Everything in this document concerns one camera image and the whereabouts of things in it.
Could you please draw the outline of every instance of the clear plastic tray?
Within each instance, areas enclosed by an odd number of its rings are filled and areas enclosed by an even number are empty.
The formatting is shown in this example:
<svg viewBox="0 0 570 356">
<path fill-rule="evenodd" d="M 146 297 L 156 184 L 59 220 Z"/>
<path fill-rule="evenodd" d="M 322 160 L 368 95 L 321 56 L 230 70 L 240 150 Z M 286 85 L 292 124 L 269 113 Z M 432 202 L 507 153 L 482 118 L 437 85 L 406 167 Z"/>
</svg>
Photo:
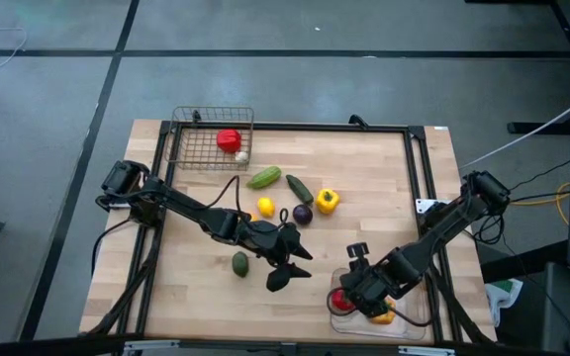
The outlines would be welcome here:
<svg viewBox="0 0 570 356">
<path fill-rule="evenodd" d="M 339 287 L 339 277 L 347 272 L 348 270 L 346 268 L 339 268 L 333 271 L 332 289 Z M 416 286 L 403 298 L 395 301 L 396 309 L 415 321 L 426 321 L 425 297 L 422 285 Z M 347 316 L 335 316 L 332 314 L 331 323 L 333 329 L 337 332 L 410 340 L 420 340 L 424 338 L 426 335 L 426 327 L 428 327 L 414 326 L 396 315 L 393 322 L 388 325 L 374 324 L 359 311 Z"/>
</svg>

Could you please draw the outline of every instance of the purple eggplant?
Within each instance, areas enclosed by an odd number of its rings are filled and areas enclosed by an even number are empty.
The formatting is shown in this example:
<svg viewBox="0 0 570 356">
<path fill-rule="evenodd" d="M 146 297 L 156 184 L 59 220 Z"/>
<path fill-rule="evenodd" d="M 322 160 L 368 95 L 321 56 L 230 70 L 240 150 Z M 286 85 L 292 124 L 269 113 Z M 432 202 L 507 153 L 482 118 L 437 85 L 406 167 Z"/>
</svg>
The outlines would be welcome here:
<svg viewBox="0 0 570 356">
<path fill-rule="evenodd" d="M 314 213 L 312 213 L 312 210 L 308 206 L 301 204 L 294 208 L 294 221 L 296 221 L 296 223 L 308 224 L 312 222 L 313 218 Z"/>
</svg>

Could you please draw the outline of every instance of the wire basket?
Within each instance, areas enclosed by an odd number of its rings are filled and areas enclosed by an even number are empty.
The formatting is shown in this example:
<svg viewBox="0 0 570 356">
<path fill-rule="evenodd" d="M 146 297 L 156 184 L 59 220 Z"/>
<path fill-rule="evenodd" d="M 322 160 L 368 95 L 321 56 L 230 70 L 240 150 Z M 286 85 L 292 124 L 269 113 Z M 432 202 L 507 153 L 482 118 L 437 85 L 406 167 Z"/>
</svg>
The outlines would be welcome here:
<svg viewBox="0 0 570 356">
<path fill-rule="evenodd" d="M 172 122 L 179 123 L 181 130 L 177 152 L 172 154 L 172 147 L 167 150 L 169 163 L 181 169 L 247 170 L 254 123 L 251 108 L 179 106 L 173 110 Z M 245 161 L 237 161 L 235 153 L 217 147 L 217 134 L 223 129 L 235 129 L 241 135 L 239 151 L 247 153 Z"/>
</svg>

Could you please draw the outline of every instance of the white cable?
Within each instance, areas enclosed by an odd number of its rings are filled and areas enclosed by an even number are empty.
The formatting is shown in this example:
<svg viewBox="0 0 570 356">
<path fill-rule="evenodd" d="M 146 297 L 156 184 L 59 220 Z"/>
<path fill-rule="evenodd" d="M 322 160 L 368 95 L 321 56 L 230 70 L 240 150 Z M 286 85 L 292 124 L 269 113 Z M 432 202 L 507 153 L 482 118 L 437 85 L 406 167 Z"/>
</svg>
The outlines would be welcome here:
<svg viewBox="0 0 570 356">
<path fill-rule="evenodd" d="M 526 134 L 526 135 L 524 135 L 524 136 L 522 136 L 522 137 L 519 137 L 519 138 L 517 138 L 517 139 L 515 139 L 515 140 L 513 140 L 513 141 L 511 141 L 511 142 L 509 142 L 509 143 L 507 143 L 507 144 L 505 144 L 504 146 L 502 146 L 502 147 L 500 147 L 500 148 L 496 148 L 495 150 L 491 151 L 490 153 L 487 153 L 487 154 L 485 154 L 485 155 L 482 155 L 481 157 L 479 157 L 479 158 L 477 158 L 477 159 L 471 161 L 470 163 L 466 163 L 466 164 L 460 166 L 459 169 L 463 169 L 463 168 L 465 168 L 465 167 L 467 167 L 467 166 L 470 166 L 470 165 L 472 165 L 472 164 L 474 164 L 474 163 L 476 163 L 476 162 L 478 162 L 478 161 L 482 161 L 483 159 L 485 159 L 485 158 L 487 158 L 487 157 L 489 157 L 489 156 L 491 156 L 491 155 L 493 155 L 493 154 L 495 154 L 495 153 L 498 153 L 498 152 L 502 151 L 502 150 L 505 149 L 505 148 L 511 147 L 511 146 L 513 146 L 514 144 L 516 144 L 516 143 L 522 141 L 523 139 L 525 139 L 525 138 L 531 136 L 532 134 L 535 134 L 535 133 L 539 132 L 540 130 L 542 130 L 542 129 L 548 127 L 549 125 L 555 123 L 556 121 L 562 120 L 564 117 L 569 116 L 569 115 L 570 115 L 570 108 L 567 109 L 564 113 L 562 113 L 562 114 L 556 116 L 555 118 L 551 119 L 551 120 L 550 120 L 549 122 L 547 122 L 546 124 L 544 124 L 544 125 L 542 125 L 541 127 L 535 129 L 534 131 L 532 131 L 532 132 L 530 132 L 530 133 L 528 133 L 528 134 Z"/>
<path fill-rule="evenodd" d="M 17 45 L 17 47 L 15 48 L 15 50 L 12 51 L 12 54 L 10 54 L 10 56 L 8 58 L 6 58 L 6 60 L 2 61 L 0 63 L 0 68 L 4 65 L 6 65 L 11 59 L 12 57 L 15 56 L 15 54 L 17 54 L 17 51 L 26 44 L 26 41 L 28 40 L 28 33 L 26 33 L 26 30 L 22 29 L 22 28 L 0 28 L 0 31 L 21 31 L 24 34 L 24 39 L 21 41 L 21 43 L 19 45 Z"/>
</svg>

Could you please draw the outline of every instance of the lemon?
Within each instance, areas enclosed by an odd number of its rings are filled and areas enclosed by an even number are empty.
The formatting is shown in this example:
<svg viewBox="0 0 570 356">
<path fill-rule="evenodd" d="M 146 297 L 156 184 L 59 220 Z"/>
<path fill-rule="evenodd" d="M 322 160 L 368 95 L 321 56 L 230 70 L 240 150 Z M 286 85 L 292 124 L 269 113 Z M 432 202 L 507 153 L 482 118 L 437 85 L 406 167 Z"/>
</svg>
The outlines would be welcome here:
<svg viewBox="0 0 570 356">
<path fill-rule="evenodd" d="M 256 203 L 258 206 L 258 211 L 266 218 L 272 218 L 274 216 L 274 212 L 276 211 L 276 206 L 274 202 L 272 202 L 269 198 L 261 198 Z"/>
</svg>

